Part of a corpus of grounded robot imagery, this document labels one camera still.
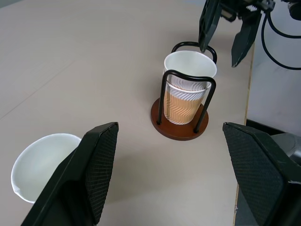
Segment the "brown round base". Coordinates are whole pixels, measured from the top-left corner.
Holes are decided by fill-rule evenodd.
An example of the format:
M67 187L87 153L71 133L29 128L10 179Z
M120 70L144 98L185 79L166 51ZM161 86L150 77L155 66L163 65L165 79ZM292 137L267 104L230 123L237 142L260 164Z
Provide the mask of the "brown round base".
M151 107L150 117L153 126L156 130L161 133L163 136L168 137L173 140L192 140L199 137L206 129L209 121L208 112L206 112L204 119L199 127L198 133L194 133L193 129L195 128L198 119L203 110L203 105L201 105L194 116L193 120L185 125L176 125L171 123L164 115L164 110L162 111L162 123L161 125L157 124L158 120L158 110L159 110L159 99L157 99Z

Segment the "white ceramic cup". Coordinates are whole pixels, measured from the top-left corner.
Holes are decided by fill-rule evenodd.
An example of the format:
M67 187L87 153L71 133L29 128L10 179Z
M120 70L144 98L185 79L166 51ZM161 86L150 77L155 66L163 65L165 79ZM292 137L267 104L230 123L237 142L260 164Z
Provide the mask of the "white ceramic cup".
M79 145L81 139L58 133L29 145L17 158L11 185L23 200L35 203L57 166Z

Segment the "beige table surface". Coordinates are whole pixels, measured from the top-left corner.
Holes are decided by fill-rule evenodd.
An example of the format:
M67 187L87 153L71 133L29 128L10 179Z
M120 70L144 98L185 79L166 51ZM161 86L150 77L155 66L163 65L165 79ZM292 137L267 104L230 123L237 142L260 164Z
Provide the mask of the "beige table surface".
M237 183L222 124L244 123L251 57L233 69L230 55L240 23L221 19L210 43L217 89L204 134L174 141L150 121L164 58L178 42L197 40L202 5L23 0L0 9L1 225L20 225L32 206L10 183L30 143L60 132L82 137L110 121L120 131L99 225L232 225Z

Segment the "white paper cup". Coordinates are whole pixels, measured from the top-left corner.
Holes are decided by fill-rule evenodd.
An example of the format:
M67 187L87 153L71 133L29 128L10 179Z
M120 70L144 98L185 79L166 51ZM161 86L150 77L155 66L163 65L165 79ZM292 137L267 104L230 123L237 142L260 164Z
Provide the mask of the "white paper cup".
M164 115L177 125L184 125L192 121L202 103L205 92L210 86L199 91L186 91L166 83L164 95Z
M35 203L57 166L79 145L81 139L58 133L29 145L17 158L11 185L23 200Z
M217 71L215 63L209 57L188 50L169 54L164 60L164 72L167 70L176 70L195 77L206 76L211 78L216 75ZM167 81L173 86L187 91L203 90L208 85L207 82L187 81L173 75L169 75Z

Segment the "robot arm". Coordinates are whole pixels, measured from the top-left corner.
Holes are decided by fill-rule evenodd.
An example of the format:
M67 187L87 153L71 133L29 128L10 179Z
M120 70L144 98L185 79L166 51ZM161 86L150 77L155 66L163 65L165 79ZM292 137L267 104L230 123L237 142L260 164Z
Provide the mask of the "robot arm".
M291 17L301 20L300 0L283 0L288 2ZM247 55L250 47L255 41L258 31L261 12L269 14L275 6L273 0L206 0L199 21L198 42L200 50L204 52L215 32L220 17L229 22L236 18L241 19L243 24L241 30L236 34L232 46L232 67L236 67Z

